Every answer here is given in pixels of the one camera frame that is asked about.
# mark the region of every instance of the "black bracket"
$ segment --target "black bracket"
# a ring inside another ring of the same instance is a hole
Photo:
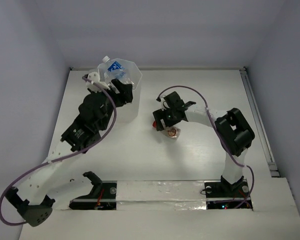
[[[83,176],[91,180],[91,184],[93,185],[92,190],[87,195],[79,196],[73,199],[69,204],[70,209],[72,210],[95,210],[95,209],[114,210],[116,209],[117,183],[102,182],[101,179],[97,175],[95,175],[92,171],[84,173]]]
[[[227,111],[223,117],[214,122],[217,131],[224,139],[232,155],[239,157],[241,153],[251,146],[255,133],[249,123],[237,108]]]
[[[187,103],[185,103],[176,91],[165,96],[163,99],[163,104],[166,104],[168,108],[165,110],[158,109],[152,113],[154,120],[156,121],[157,131],[163,131],[165,129],[164,125],[166,127],[172,127],[182,120],[188,121],[185,111],[190,106],[196,104],[194,101],[188,101]]]
[[[52,206],[55,202],[47,195],[40,205],[29,205],[29,201],[22,199],[17,194],[16,187],[10,188],[5,194],[5,198],[16,208],[21,217],[32,227],[42,224],[52,213]]]
[[[221,181],[208,181],[204,183],[204,191],[206,198],[224,199],[224,198],[243,198],[243,194],[248,194],[246,190],[248,183],[244,181],[244,177],[234,184],[228,183],[222,176]]]

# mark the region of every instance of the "white table surface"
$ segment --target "white table surface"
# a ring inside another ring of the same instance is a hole
[[[81,77],[71,71],[51,141],[50,151],[78,115],[89,93]],[[285,178],[271,178],[252,111],[238,70],[144,70],[138,117],[117,124],[103,142],[74,163],[64,180],[93,171],[103,181],[217,180],[225,152],[212,128],[182,122],[181,136],[171,142],[152,128],[152,112],[161,90],[186,85],[201,92],[211,109],[240,109],[256,133],[245,163],[255,173],[251,195],[254,211],[73,211],[54,210],[38,227],[25,225],[28,239],[300,239],[300,217]],[[186,101],[203,105],[194,92],[175,89]],[[244,170],[251,185],[251,176]]]

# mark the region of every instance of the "white bottle cap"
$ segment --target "white bottle cap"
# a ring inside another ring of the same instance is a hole
[[[109,58],[108,56],[105,56],[105,57],[102,59],[102,61],[103,61],[104,63],[106,63],[106,62],[110,61],[110,58]]]

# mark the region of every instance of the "water bottle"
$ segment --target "water bottle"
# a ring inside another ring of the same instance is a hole
[[[129,70],[121,66],[116,60],[110,60],[108,56],[102,59],[103,63],[98,66],[101,74],[103,73],[104,80],[110,82],[112,79],[118,79],[123,84],[133,84],[129,76]]]

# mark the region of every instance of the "robotic arm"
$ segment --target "robotic arm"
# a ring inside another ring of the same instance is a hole
[[[221,184],[212,191],[224,192],[225,197],[232,196],[243,183],[242,166],[248,148],[255,138],[253,130],[241,111],[237,108],[229,111],[209,109],[209,116],[205,107],[196,106],[193,101],[185,103],[175,91],[159,97],[157,101],[161,102],[161,109],[153,112],[157,131],[163,131],[181,121],[203,124],[216,130],[238,164],[229,154],[226,154]]]
[[[18,188],[11,187],[5,194],[23,219],[33,227],[43,223],[52,213],[55,200],[48,193],[56,180],[68,171],[73,162],[101,140],[100,131],[106,130],[109,125],[114,112],[113,103],[116,107],[122,107],[133,100],[132,84],[123,84],[118,79],[113,79],[111,84],[106,85],[100,82],[99,74],[96,73],[87,74],[83,79],[89,82],[98,81],[113,102],[103,92],[88,88],[90,94],[79,106],[79,115],[62,134],[52,154],[43,161],[46,166],[34,171]],[[101,179],[91,171],[85,172],[83,176],[92,183],[92,190],[86,196],[97,197],[103,184]]]
[[[43,223],[52,213],[55,200],[50,198],[49,192],[52,190],[53,184],[63,175],[63,172],[68,171],[73,162],[104,138],[105,135],[101,137],[100,131],[108,128],[112,113],[115,111],[113,105],[122,107],[133,100],[132,84],[123,84],[118,79],[113,79],[110,85],[106,85],[104,82],[100,82],[97,76],[98,74],[92,73],[85,75],[83,79],[88,82],[99,82],[103,91],[96,92],[95,88],[88,88],[90,94],[79,106],[79,115],[61,135],[61,140],[52,154],[18,187],[13,186],[13,183],[18,181],[15,180],[10,185],[12,187],[5,191],[4,196],[17,209],[25,222],[32,227]],[[255,138],[254,132],[240,110],[233,108],[227,112],[211,109],[208,111],[204,107],[196,106],[193,101],[184,103],[176,92],[157,100],[161,102],[161,109],[153,112],[157,131],[163,131],[181,121],[200,123],[212,127],[216,131],[221,143],[226,145],[231,156],[226,155],[225,168],[220,182],[215,184],[210,182],[209,184],[212,184],[213,188],[206,193],[220,198],[234,198],[238,188],[243,186],[244,177],[241,166],[244,164],[247,149]],[[85,172],[83,176],[92,183],[90,193],[79,197],[72,196],[71,199],[101,197],[105,188],[101,179],[91,171]]]

